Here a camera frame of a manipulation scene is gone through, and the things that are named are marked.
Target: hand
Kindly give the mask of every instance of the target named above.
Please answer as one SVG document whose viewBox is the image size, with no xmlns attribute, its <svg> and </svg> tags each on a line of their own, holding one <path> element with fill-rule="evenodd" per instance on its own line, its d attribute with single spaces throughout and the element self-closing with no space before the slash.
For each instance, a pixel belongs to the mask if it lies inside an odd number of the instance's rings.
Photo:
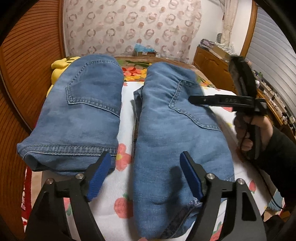
<svg viewBox="0 0 296 241">
<path fill-rule="evenodd" d="M 253 142 L 249 139 L 250 137 L 249 133 L 247 133 L 245 136 L 245 139 L 242 140 L 246 133 L 247 123 L 250 123 L 251 120 L 252 120 L 252 117 L 250 116 L 237 114 L 237 116 L 233 121 L 235 130 L 237 132 L 237 139 L 239 141 L 239 146 L 241 145 L 241 142 L 242 142 L 243 151 L 249 151 L 252 149 L 252 146 L 253 146 Z M 264 151 L 274 132 L 273 126 L 266 116 L 258 116 L 258 115 L 255 115 L 253 117 L 251 125 L 257 125 L 260 127 L 262 151 Z"/>
</svg>

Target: denim pant leg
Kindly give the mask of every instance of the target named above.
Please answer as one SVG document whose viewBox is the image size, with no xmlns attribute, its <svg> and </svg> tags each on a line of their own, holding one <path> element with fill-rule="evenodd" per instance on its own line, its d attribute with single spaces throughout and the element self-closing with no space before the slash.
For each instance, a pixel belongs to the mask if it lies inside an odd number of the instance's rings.
<svg viewBox="0 0 296 241">
<path fill-rule="evenodd" d="M 134 92 L 139 121 L 134 157 L 133 208 L 139 234 L 169 238 L 184 234 L 200 207 L 179 163 L 188 151 L 206 172 L 234 180 L 230 150 L 214 113 L 188 102 L 203 95 L 193 71 L 167 63 L 151 65 Z"/>
<path fill-rule="evenodd" d="M 111 56 L 75 60 L 50 91 L 31 135 L 17 145 L 27 165 L 74 175 L 108 151 L 114 168 L 123 81 Z"/>
</svg>

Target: wooden headboard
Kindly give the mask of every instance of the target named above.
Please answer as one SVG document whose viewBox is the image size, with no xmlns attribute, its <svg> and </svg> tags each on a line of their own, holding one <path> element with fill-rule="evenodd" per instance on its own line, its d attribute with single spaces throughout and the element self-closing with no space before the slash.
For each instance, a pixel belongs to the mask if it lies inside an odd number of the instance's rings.
<svg viewBox="0 0 296 241">
<path fill-rule="evenodd" d="M 0 218 L 20 240 L 24 238 L 21 201 L 26 165 L 17 155 L 16 144 L 36 124 L 51 85 L 51 63 L 65 57 L 62 9 L 63 0 L 39 0 L 0 47 Z"/>
</svg>

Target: cable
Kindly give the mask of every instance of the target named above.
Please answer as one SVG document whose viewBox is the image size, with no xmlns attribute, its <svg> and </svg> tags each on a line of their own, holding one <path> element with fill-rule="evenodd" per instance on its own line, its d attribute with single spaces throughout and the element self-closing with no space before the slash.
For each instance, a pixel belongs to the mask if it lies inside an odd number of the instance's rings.
<svg viewBox="0 0 296 241">
<path fill-rule="evenodd" d="M 277 204 L 277 202 L 274 200 L 274 197 L 273 197 L 273 195 L 271 194 L 271 191 L 270 191 L 270 189 L 269 189 L 269 187 L 268 187 L 268 185 L 267 185 L 267 183 L 266 183 L 266 181 L 265 181 L 265 179 L 264 179 L 262 173 L 260 172 L 260 170 L 258 169 L 258 167 L 256 167 L 256 166 L 253 164 L 252 161 L 255 161 L 255 160 L 248 160 L 248 159 L 246 158 L 245 154 L 242 152 L 242 143 L 243 143 L 244 139 L 246 138 L 247 133 L 248 133 L 248 129 L 246 130 L 246 132 L 245 132 L 245 134 L 244 134 L 244 137 L 242 138 L 242 141 L 241 141 L 241 143 L 240 143 L 240 147 L 239 147 L 240 152 L 241 152 L 241 154 L 243 155 L 243 157 L 244 157 L 247 161 L 250 161 L 250 163 L 252 164 L 252 166 L 257 170 L 257 172 L 258 172 L 259 175 L 261 176 L 261 178 L 262 178 L 262 180 L 263 180 L 263 182 L 264 182 L 264 184 L 265 184 L 265 186 L 266 186 L 266 188 L 267 188 L 267 191 L 269 192 L 269 195 L 271 196 L 271 199 L 272 199 L 272 201 L 274 202 L 274 204 L 275 204 L 279 209 L 283 210 L 283 208 L 282 208 L 281 206 L 279 206 L 279 205 Z"/>
<path fill-rule="evenodd" d="M 271 91 L 274 92 L 274 90 L 270 90 L 270 91 L 268 91 L 268 92 L 266 92 L 266 93 L 263 91 L 263 94 L 267 95 L 267 94 L 268 94 L 269 92 L 271 92 Z"/>
</svg>

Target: window blind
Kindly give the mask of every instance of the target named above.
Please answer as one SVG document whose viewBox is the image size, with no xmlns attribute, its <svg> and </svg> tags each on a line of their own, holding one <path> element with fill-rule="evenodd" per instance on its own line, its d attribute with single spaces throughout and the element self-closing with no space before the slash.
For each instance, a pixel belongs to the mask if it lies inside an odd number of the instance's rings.
<svg viewBox="0 0 296 241">
<path fill-rule="evenodd" d="M 296 54 L 277 24 L 260 7 L 246 59 L 296 116 Z"/>
</svg>

